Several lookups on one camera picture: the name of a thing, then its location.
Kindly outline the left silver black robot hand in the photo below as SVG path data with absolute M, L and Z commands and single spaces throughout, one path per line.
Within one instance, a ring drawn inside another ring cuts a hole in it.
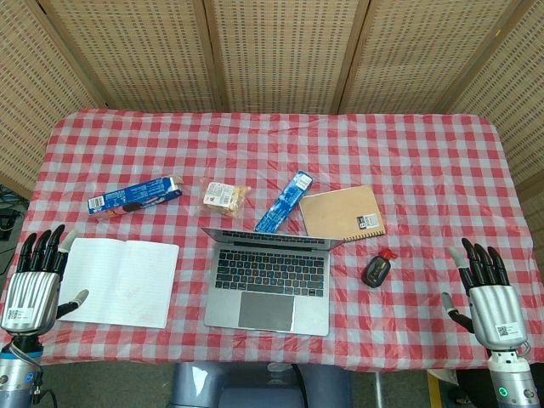
M 59 318 L 78 309 L 89 290 L 81 290 L 72 300 L 59 303 L 60 287 L 69 252 L 77 238 L 65 226 L 30 234 L 24 241 L 7 290 L 1 327 L 11 336 L 41 336 Z

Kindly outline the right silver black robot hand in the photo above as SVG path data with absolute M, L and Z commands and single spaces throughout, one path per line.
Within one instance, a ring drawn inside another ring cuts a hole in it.
M 461 314 L 448 292 L 441 301 L 450 319 L 472 333 L 489 352 L 519 349 L 528 340 L 521 303 L 510 284 L 506 266 L 492 246 L 462 238 L 466 254 L 448 248 L 469 303 L 470 315 Z

